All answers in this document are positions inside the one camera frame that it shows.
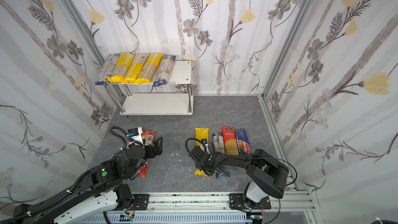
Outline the red spaghetti bag white label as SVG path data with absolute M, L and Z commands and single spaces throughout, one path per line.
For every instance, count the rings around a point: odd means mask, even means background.
M 149 147 L 153 146 L 153 140 L 155 138 L 155 131 L 152 131 L 152 130 L 145 131 L 144 130 L 142 133 L 142 138 L 143 138 L 143 142 L 144 142 L 145 151 L 149 151 Z M 144 165 L 138 171 L 139 176 L 141 176 L 143 178 L 145 178 L 147 175 L 148 163 L 149 163 L 148 155 L 145 155 L 145 158 L 147 159 L 147 161 L 144 163 Z

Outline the blue gold spaghetti bag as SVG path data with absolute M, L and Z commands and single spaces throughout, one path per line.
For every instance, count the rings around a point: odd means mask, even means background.
M 169 81 L 174 63 L 176 60 L 176 56 L 174 55 L 165 55 L 158 67 L 157 73 L 154 77 L 153 86 L 160 87 L 167 84 Z
M 222 133 L 220 133 L 220 132 L 212 133 L 212 142 L 213 142 L 216 152 L 225 153 Z M 220 177 L 230 178 L 231 177 L 230 172 L 227 172 L 227 171 L 223 172 L 223 171 L 218 170 L 218 172 L 216 173 L 216 178 L 220 178 Z

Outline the long yellow spaghetti bag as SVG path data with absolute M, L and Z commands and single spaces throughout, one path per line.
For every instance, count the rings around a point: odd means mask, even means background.
M 208 140 L 209 140 L 209 128 L 196 128 L 195 129 L 195 137 L 200 140 L 200 142 L 196 142 L 196 145 L 200 146 L 202 151 L 209 153 L 208 149 Z

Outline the red Barilla spaghetti bag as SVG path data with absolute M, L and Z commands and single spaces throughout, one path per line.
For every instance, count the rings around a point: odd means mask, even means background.
M 233 127 L 222 127 L 224 148 L 227 155 L 239 155 L 239 148 L 236 141 Z

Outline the yellow spaghetti bag barcode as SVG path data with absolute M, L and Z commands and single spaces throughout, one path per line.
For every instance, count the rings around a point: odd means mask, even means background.
M 164 54 L 150 54 L 138 78 L 135 81 L 136 85 L 150 84 L 159 68 Z

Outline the yellow band spaghetti bag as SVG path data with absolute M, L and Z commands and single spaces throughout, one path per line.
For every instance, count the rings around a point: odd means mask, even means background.
M 134 84 L 136 82 L 149 56 L 149 53 L 140 53 L 135 56 L 125 78 L 122 81 L 123 84 Z

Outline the yellow Pastatime spaghetti bag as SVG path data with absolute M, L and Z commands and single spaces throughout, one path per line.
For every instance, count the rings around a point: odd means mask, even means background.
M 134 58 L 135 56 L 133 54 L 121 53 L 111 76 L 108 77 L 107 80 L 110 83 L 122 83 Z

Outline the clear grey labelled spaghetti bag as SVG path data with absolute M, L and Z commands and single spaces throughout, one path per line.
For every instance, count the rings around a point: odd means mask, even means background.
M 108 55 L 96 81 L 94 82 L 95 85 L 103 86 L 110 84 L 108 78 L 111 77 L 120 55 L 121 53 L 113 53 Z

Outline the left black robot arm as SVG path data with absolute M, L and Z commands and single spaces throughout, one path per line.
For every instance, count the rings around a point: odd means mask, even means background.
M 116 208 L 127 208 L 132 194 L 125 180 L 134 180 L 139 170 L 149 159 L 162 154 L 163 137 L 152 145 L 132 145 L 120 151 L 118 156 L 87 170 L 76 181 L 55 196 L 39 203 L 20 204 L 14 208 L 13 217 L 2 220 L 2 224 L 53 224 L 56 218 L 90 198 L 98 198 L 110 191 L 116 196 Z

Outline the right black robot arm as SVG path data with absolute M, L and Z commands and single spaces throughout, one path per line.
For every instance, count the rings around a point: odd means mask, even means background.
M 195 146 L 188 151 L 189 157 L 207 176 L 215 172 L 239 171 L 250 177 L 250 182 L 237 207 L 242 210 L 254 209 L 267 197 L 282 199 L 289 175 L 289 169 L 262 149 L 248 155 L 226 155 L 221 152 L 208 154 Z

